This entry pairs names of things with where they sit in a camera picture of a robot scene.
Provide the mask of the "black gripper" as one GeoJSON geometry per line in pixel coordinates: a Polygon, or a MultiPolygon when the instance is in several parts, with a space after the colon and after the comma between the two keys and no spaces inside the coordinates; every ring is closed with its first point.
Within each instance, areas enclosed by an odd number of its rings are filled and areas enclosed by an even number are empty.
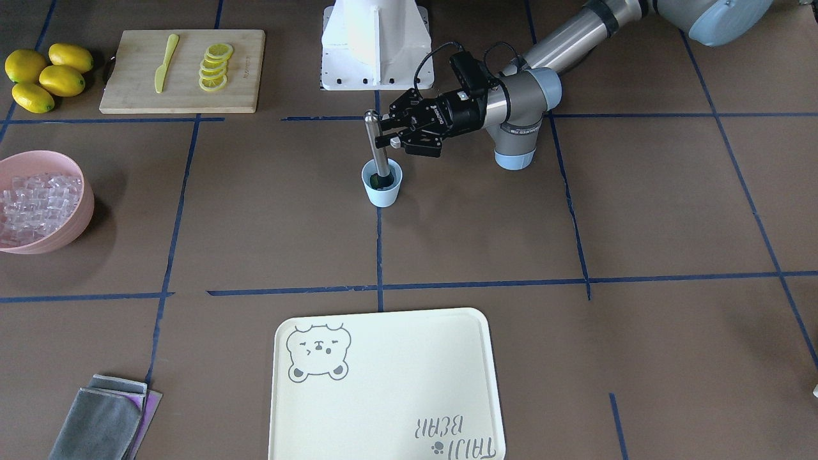
{"type": "Polygon", "coordinates": [[[442,140],[472,133],[483,127],[488,94],[470,98],[462,90],[424,98],[415,89],[406,90],[381,116],[381,128],[400,128],[396,133],[374,138],[376,149],[403,148],[406,154],[441,157],[442,140]]]}

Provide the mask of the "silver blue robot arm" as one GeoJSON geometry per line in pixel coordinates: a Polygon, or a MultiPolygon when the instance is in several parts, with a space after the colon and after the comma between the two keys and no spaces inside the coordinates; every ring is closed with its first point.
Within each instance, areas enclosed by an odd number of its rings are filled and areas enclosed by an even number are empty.
{"type": "Polygon", "coordinates": [[[693,40],[717,47],[745,34],[770,6],[769,1],[587,1],[578,15],[528,52],[515,54],[498,73],[456,44],[449,63],[459,88],[423,97],[412,87],[383,116],[366,113],[377,171],[386,175],[387,148],[440,157],[445,139],[482,129],[494,140],[500,167],[524,169],[536,152],[544,114],[562,99],[562,73],[625,24],[655,13],[693,40]]]}

